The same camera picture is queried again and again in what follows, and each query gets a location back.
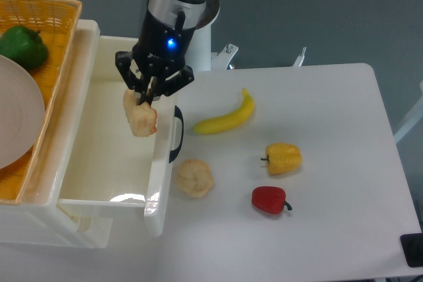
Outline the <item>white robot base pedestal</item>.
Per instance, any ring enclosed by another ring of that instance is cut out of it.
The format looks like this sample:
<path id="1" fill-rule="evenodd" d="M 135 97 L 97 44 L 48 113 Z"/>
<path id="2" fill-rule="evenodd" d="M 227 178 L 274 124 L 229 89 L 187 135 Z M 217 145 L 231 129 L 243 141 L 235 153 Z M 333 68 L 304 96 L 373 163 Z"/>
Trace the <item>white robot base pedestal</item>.
<path id="1" fill-rule="evenodd" d="M 228 43 L 220 52 L 212 52 L 212 24 L 219 13 L 219 0 L 206 0 L 206 8 L 185 55 L 186 63 L 195 73 L 234 69 L 231 61 L 239 51 L 238 46 Z"/>

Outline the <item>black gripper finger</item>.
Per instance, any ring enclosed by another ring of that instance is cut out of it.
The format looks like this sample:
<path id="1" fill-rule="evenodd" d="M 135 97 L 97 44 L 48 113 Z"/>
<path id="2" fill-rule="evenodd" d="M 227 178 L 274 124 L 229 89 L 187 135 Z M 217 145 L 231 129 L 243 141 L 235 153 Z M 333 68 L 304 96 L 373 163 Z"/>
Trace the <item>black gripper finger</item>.
<path id="1" fill-rule="evenodd" d="M 147 87 L 147 102 L 151 104 L 156 98 L 161 96 L 161 83 L 157 77 L 151 77 Z"/>
<path id="2" fill-rule="evenodd" d="M 148 103 L 148 105 L 151 105 L 151 93 L 149 90 L 151 77 L 142 77 L 140 79 L 140 84 L 138 88 L 138 93 L 140 94 L 138 104 L 141 105 L 144 102 Z"/>

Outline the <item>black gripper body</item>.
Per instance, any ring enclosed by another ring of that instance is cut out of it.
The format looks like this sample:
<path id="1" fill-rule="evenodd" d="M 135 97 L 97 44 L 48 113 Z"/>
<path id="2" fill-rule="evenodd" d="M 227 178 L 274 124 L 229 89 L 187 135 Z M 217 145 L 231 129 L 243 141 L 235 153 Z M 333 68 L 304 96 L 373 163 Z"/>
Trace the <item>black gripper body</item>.
<path id="1" fill-rule="evenodd" d="M 142 77 L 157 77 L 161 96 L 170 96 L 194 81 L 194 72 L 185 61 L 194 29 L 186 24 L 184 14 L 177 14 L 173 27 L 151 14 L 145 16 L 132 50 L 115 53 L 115 66 L 129 89 L 138 93 Z"/>

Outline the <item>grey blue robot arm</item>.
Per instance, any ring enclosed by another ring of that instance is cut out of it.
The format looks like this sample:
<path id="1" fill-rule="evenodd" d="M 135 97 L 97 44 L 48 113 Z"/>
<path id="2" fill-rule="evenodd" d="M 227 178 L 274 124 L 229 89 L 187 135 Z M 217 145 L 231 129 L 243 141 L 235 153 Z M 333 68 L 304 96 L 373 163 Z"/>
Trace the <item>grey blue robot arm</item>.
<path id="1" fill-rule="evenodd" d="M 147 0 L 138 41 L 115 65 L 138 104 L 170 96 L 194 80 L 186 54 L 204 25 L 208 0 Z"/>

